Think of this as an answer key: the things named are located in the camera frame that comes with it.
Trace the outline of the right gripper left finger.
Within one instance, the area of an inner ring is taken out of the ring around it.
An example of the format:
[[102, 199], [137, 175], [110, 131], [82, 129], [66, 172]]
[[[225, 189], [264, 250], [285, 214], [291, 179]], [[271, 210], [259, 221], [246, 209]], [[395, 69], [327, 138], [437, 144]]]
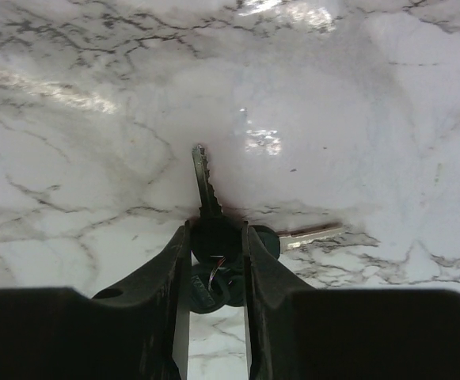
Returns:
[[190, 231], [92, 298], [68, 287], [0, 289], [0, 379], [184, 379]]

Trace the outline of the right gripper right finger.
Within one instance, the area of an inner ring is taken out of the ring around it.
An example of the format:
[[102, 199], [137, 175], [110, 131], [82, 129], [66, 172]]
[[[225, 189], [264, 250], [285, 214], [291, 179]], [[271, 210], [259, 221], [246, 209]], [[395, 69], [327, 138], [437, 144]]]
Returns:
[[251, 379], [460, 379], [460, 293], [317, 289], [242, 230]]

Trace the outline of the bunch of keys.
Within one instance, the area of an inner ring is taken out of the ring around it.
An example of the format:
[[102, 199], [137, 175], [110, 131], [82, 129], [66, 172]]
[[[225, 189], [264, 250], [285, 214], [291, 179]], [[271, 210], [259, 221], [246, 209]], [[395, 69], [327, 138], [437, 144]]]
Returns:
[[[197, 260], [192, 269], [191, 311], [209, 314], [223, 306], [244, 303], [243, 243], [244, 223], [223, 214], [210, 183], [208, 157], [204, 146], [192, 148], [192, 160], [200, 194], [200, 217], [191, 227], [191, 251]], [[286, 251], [345, 232], [339, 224], [315, 226], [303, 232], [278, 234], [268, 226], [254, 225], [260, 242], [275, 259]]]

